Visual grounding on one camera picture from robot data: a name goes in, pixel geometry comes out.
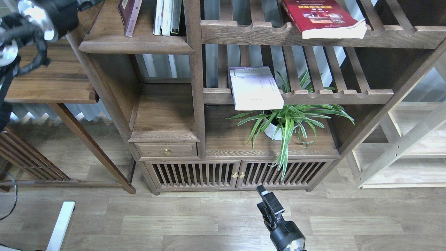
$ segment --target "shelf board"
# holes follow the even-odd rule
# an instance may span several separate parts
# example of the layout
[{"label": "shelf board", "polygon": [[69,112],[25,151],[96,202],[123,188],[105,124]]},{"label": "shelf board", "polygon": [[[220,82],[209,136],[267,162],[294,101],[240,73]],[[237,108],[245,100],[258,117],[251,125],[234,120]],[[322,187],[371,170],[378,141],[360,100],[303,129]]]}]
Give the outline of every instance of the shelf board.
[{"label": "shelf board", "polygon": [[[34,46],[20,49],[21,66],[36,56]],[[48,44],[48,67],[14,78],[5,101],[17,103],[94,104],[98,97],[67,40]]]},{"label": "shelf board", "polygon": [[[361,144],[354,150],[355,162],[349,164],[359,170],[367,167],[385,151],[380,144]],[[399,159],[380,170],[363,188],[444,187],[446,162],[444,159]]]},{"label": "shelf board", "polygon": [[[404,136],[440,104],[441,102],[401,102],[391,111],[391,114]],[[446,125],[442,125],[412,146],[404,157],[445,158],[445,148]]]},{"label": "shelf board", "polygon": [[86,53],[189,54],[193,50],[186,37],[153,35],[153,12],[156,1],[143,1],[131,38],[124,36],[124,25],[116,6],[108,0],[102,7],[90,33],[79,49]]},{"label": "shelf board", "polygon": [[[223,49],[223,45],[219,46],[219,65],[218,65],[218,88],[204,88],[204,103],[205,104],[229,104],[233,105],[234,100],[232,98],[231,89],[228,84],[228,66],[227,66],[227,50]],[[325,56],[330,68],[330,72],[333,76],[333,87],[335,90],[327,90],[324,88],[322,79],[320,77],[320,69],[317,64],[316,56],[312,46],[304,46],[303,52],[305,54],[306,63],[308,66],[308,72],[311,76],[311,83],[314,92],[308,92],[301,89],[299,77],[296,70],[294,61],[294,52],[290,46],[282,46],[283,58],[285,60],[285,66],[287,70],[287,76],[290,79],[292,91],[289,93],[281,94],[284,98],[285,104],[339,104],[339,105],[376,105],[386,104],[390,98],[394,95],[393,90],[390,89],[372,89],[369,85],[367,78],[364,75],[361,64],[358,60],[356,51],[352,47],[344,48],[346,56],[349,58],[351,65],[354,69],[355,78],[358,84],[347,83],[342,74],[342,70],[339,66],[338,59],[333,47],[324,47]],[[264,65],[270,66],[272,72],[274,72],[274,64],[272,62],[272,53],[269,46],[263,46],[261,50],[261,56]],[[243,62],[243,58],[249,58],[249,49],[240,49],[240,60]]]},{"label": "shelf board", "polygon": [[[343,0],[338,2],[348,11]],[[415,9],[413,4],[411,6],[408,3],[402,3],[400,6],[397,1],[390,2],[388,6],[382,4],[381,14],[377,13],[370,0],[360,2],[363,5],[363,8],[360,8],[362,15],[368,22],[368,29],[363,39],[302,39],[300,32],[291,23],[280,4],[278,8],[268,10],[269,12],[280,12],[277,15],[281,17],[281,22],[277,24],[277,20],[275,20],[275,26],[273,26],[270,20],[266,20],[264,17],[261,1],[250,1],[250,3],[251,24],[239,25],[238,22],[233,21],[231,2],[221,1],[221,20],[201,20],[202,43],[435,49],[446,38],[446,27],[442,26],[441,20],[423,20],[426,23],[419,21],[418,16],[405,13],[405,11],[410,12]],[[436,7],[424,8],[423,14],[426,10]]]},{"label": "shelf board", "polygon": [[[255,149],[252,144],[246,144],[254,123],[247,122],[237,126],[239,120],[228,120],[238,114],[233,106],[207,106],[206,117],[206,156],[207,157],[270,157],[274,159],[279,153],[280,141],[271,140],[265,134],[260,134],[256,140]],[[327,121],[321,120],[324,129],[317,129],[317,141],[310,148],[303,148],[297,136],[294,135],[289,145],[290,159],[335,159],[339,152],[334,144]]]},{"label": "shelf board", "polygon": [[198,142],[190,84],[145,84],[129,142]]}]

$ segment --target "potted plant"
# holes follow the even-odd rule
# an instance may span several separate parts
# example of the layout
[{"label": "potted plant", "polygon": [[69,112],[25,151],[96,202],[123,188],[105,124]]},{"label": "potted plant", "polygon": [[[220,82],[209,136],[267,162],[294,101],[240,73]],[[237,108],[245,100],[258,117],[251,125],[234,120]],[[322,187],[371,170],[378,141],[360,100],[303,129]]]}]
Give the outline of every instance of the potted plant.
[{"label": "potted plant", "polygon": [[[282,80],[283,92],[290,92],[291,87],[289,79],[287,78],[287,81],[285,81],[279,72],[278,74]],[[305,73],[299,77],[299,80],[302,89],[313,92],[308,71],[305,71]],[[284,105],[282,109],[261,111],[260,114],[253,114],[256,112],[258,111],[241,113],[228,119],[238,119],[251,115],[238,122],[237,125],[241,126],[248,121],[255,121],[249,139],[246,142],[248,144],[252,140],[253,149],[257,137],[262,132],[266,131],[266,134],[272,139],[277,139],[276,136],[280,136],[279,138],[282,140],[280,152],[272,166],[277,166],[279,170],[282,169],[281,180],[286,173],[288,165],[288,144],[293,133],[297,134],[297,138],[303,144],[302,147],[309,148],[317,139],[316,127],[325,127],[324,124],[316,120],[317,118],[330,119],[331,115],[336,115],[346,117],[353,124],[355,123],[353,118],[350,117],[340,105]],[[307,138],[308,135],[307,129],[304,127],[305,124],[307,124],[313,131],[313,141],[303,140],[304,138]]]}]

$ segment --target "brass knob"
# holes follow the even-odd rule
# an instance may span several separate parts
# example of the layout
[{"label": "brass knob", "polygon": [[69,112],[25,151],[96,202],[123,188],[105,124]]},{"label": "brass knob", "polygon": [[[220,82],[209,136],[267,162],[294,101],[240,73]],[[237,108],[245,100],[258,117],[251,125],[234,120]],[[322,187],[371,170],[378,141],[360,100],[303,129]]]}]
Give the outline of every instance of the brass knob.
[{"label": "brass knob", "polygon": [[164,155],[169,156],[172,152],[168,148],[164,148]]}]

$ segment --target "bookshelf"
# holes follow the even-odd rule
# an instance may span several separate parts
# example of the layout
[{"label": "bookshelf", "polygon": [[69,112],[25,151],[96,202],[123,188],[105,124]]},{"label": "bookshelf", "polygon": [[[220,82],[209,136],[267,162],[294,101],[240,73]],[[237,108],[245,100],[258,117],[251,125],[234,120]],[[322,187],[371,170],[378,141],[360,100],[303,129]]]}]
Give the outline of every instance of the bookshelf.
[{"label": "bookshelf", "polygon": [[[249,0],[248,25],[234,21],[233,2],[220,0],[218,20],[205,20],[204,2],[184,0],[186,37],[152,35],[155,1],[144,1],[134,37],[123,36],[117,0],[90,11],[69,41],[115,126],[154,194],[162,191],[269,189],[311,191],[343,158],[373,131],[445,50],[446,4],[430,0],[370,0],[357,4],[366,18],[364,39],[303,40],[283,14],[281,23],[265,20],[261,0]],[[338,1],[345,7],[343,0]],[[218,45],[218,87],[206,88],[205,44]],[[290,146],[287,177],[277,179],[270,166],[277,142],[259,136],[255,149],[246,144],[250,130],[223,117],[234,114],[228,87],[228,45],[240,49],[240,66],[250,66],[250,45],[260,46],[264,65],[274,70],[271,46],[281,46],[293,90],[283,93],[287,104],[340,104],[356,120],[323,121],[312,148]],[[315,92],[300,90],[293,50],[302,46]],[[323,46],[335,90],[324,90],[313,46]],[[334,46],[342,46],[341,65]],[[144,83],[135,54],[187,54],[190,81]]]}]

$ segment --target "cabinet door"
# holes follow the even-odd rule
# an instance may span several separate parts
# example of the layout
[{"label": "cabinet door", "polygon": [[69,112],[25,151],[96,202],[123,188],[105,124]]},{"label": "cabinet door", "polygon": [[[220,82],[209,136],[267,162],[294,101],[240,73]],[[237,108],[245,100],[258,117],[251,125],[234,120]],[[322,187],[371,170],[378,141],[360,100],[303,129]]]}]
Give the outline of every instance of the cabinet door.
[{"label": "cabinet door", "polygon": [[145,162],[159,191],[235,188],[240,161]]},{"label": "cabinet door", "polygon": [[290,160],[283,179],[282,171],[277,166],[272,166],[274,161],[242,161],[236,187],[254,188],[262,184],[266,188],[306,189],[333,161],[334,159]]}]

